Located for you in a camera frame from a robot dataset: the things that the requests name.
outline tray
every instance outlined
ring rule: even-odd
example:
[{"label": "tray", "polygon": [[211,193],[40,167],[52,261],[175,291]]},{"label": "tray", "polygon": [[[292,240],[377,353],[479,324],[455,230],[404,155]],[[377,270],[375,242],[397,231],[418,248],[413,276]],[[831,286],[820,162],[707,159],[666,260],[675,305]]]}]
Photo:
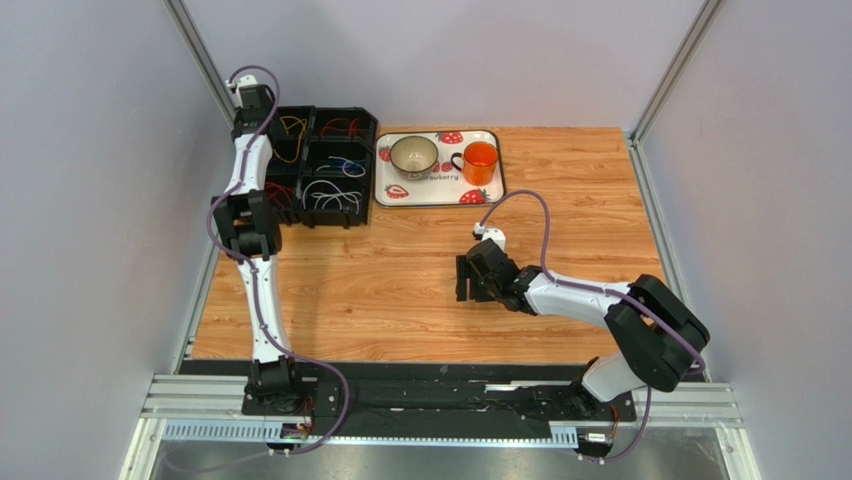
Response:
[{"label": "tray", "polygon": [[[433,171],[423,180],[402,178],[390,163],[390,147],[397,140],[411,135],[426,137],[438,146],[438,171]],[[449,163],[453,153],[463,152],[465,147],[473,142],[488,142],[497,148],[498,160],[494,178],[481,187],[467,183],[464,175]],[[488,130],[388,133],[376,141],[376,151],[378,159],[375,162],[373,196],[383,207],[475,206],[494,203],[506,194],[500,142],[497,141],[497,136]],[[466,201],[462,202],[462,197],[471,191],[478,194],[467,195]]]}]

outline wooden table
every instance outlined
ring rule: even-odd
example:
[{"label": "wooden table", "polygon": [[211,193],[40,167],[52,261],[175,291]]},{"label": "wooden table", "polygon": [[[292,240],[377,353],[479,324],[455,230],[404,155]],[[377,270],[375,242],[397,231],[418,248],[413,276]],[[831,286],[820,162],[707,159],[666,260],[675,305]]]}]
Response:
[{"label": "wooden table", "polygon": [[[423,131],[392,128],[387,131]],[[541,193],[553,217],[548,265],[600,281],[662,278],[627,147],[618,129],[492,128],[509,191]],[[558,317],[455,301],[455,256],[474,245],[487,207],[387,209],[368,226],[282,227],[281,308],[294,349],[333,360],[585,363],[615,350],[610,335]],[[507,253],[538,264],[544,226],[532,198],[504,203],[489,220]],[[250,358],[243,284],[222,255],[192,351]]]}]

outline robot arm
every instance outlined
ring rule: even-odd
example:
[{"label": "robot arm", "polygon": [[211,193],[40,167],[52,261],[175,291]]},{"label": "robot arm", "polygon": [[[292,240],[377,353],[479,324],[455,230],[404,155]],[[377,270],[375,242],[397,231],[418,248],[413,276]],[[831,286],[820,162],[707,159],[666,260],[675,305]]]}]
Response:
[{"label": "robot arm", "polygon": [[219,202],[213,215],[222,243],[250,259],[234,258],[248,297],[253,337],[246,397],[259,405],[273,405],[278,413],[289,413],[301,408],[304,392],[295,363],[278,348],[292,351],[278,296],[276,254],[281,249],[281,231],[263,188],[272,158],[270,136],[275,136],[275,130],[270,128],[251,142],[274,108],[274,100],[252,75],[240,78],[232,87],[240,104],[232,132],[236,160],[225,199],[213,199],[214,204]]},{"label": "robot arm", "polygon": [[593,359],[575,381],[574,405],[583,416],[603,411],[619,394],[644,385],[670,392],[692,364],[691,354],[657,325],[646,324],[624,296],[638,299],[695,350],[700,352],[710,339],[695,315],[653,276],[642,275],[633,283],[549,278],[538,266],[518,268],[503,251],[506,238],[499,229],[477,224],[474,237],[481,242],[456,259],[457,300],[498,301],[511,311],[569,317],[613,334],[620,351]]}]

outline bowl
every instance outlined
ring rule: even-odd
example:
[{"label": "bowl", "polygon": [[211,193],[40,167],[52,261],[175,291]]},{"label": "bowl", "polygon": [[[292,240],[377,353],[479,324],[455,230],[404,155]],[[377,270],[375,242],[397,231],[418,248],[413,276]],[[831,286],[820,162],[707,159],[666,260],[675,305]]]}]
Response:
[{"label": "bowl", "polygon": [[391,147],[390,158],[402,178],[422,180],[429,176],[438,163],[438,146],[425,137],[403,137]]}]

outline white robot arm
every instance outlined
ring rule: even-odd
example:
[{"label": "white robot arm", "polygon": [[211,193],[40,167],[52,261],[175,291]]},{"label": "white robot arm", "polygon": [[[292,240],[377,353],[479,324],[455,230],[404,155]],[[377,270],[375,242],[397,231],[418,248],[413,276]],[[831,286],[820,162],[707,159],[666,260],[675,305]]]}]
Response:
[{"label": "white robot arm", "polygon": [[[257,80],[252,75],[246,75],[240,78],[236,84],[236,90],[238,93],[238,98],[240,105],[243,109],[251,108],[248,105],[249,102],[255,101],[258,106],[260,106],[260,101],[258,99],[262,98],[260,88],[262,85],[257,83]],[[262,112],[263,116],[266,115],[266,109]],[[240,135],[239,137],[234,139],[234,145],[236,146],[237,157],[234,161],[234,171],[231,175],[231,180],[228,183],[228,187],[226,191],[233,192],[230,194],[230,197],[239,199],[241,197],[249,198],[249,195],[252,195],[252,192],[256,192],[256,194],[263,193],[263,187],[265,185],[266,180],[266,167],[269,164],[269,160],[272,158],[272,145],[270,143],[269,137],[267,135],[260,135],[251,145],[251,148],[248,152],[248,155],[243,157],[245,153],[246,146],[248,145],[251,137],[254,135],[254,131],[248,131]],[[257,217],[258,213],[264,214],[266,217],[269,216],[270,213],[264,212],[263,203],[261,198],[255,198],[254,202],[249,201],[249,208],[246,210],[239,211],[239,206],[237,207],[237,211],[231,211],[231,218],[228,223],[233,222],[236,219],[236,216],[247,217],[251,215],[252,217]],[[263,334],[261,328],[263,325],[259,321],[257,315],[257,307],[260,306],[262,309],[261,314],[263,319],[265,320],[265,325],[267,331],[272,335],[272,337],[281,344],[285,349],[292,350],[292,346],[290,345],[290,340],[287,338],[287,331],[284,329],[283,324],[281,323],[281,308],[280,301],[278,298],[278,259],[275,253],[281,247],[281,234],[278,231],[277,222],[271,222],[271,225],[274,227],[272,231],[267,232],[270,235],[270,239],[272,241],[267,240],[266,247],[264,248],[264,240],[258,235],[256,238],[252,239],[254,235],[252,232],[249,232],[246,229],[243,232],[240,232],[240,227],[237,226],[234,229],[234,233],[236,234],[236,238],[230,238],[233,246],[240,247],[240,234],[244,237],[243,243],[255,243],[253,245],[253,250],[258,250],[256,254],[259,254],[260,257],[254,259],[252,262],[254,268],[258,271],[256,272],[256,276],[252,276],[251,268],[252,265],[248,262],[240,262],[237,268],[240,271],[240,275],[243,278],[243,282],[246,288],[246,294],[248,295],[248,304],[249,304],[249,312],[251,315],[251,326],[252,326],[252,336],[254,338],[254,345],[252,349],[252,359],[257,360],[260,363],[268,363],[268,362],[276,362],[281,356],[281,352],[273,345],[266,340],[265,335]],[[246,248],[243,246],[242,249],[235,249],[233,246],[230,246],[235,251],[241,251],[242,253],[248,254],[252,256],[253,252],[244,251]],[[254,284],[254,278],[257,278],[257,285]],[[257,292],[258,299],[255,301],[254,295]]]},{"label": "white robot arm", "polygon": [[[549,274],[538,266],[520,269],[503,251],[503,232],[477,223],[473,233],[480,243],[456,259],[457,300],[496,300],[512,311],[573,318],[607,329],[615,337],[620,351],[593,359],[575,382],[575,406],[584,416],[593,416],[616,396],[645,385],[674,390],[694,357],[681,341],[700,352],[710,340],[704,325],[653,276],[642,275],[633,283],[600,283]],[[634,302],[625,301],[628,297]],[[641,317],[645,312],[635,308],[636,302],[680,339],[661,325],[646,324]]]}]

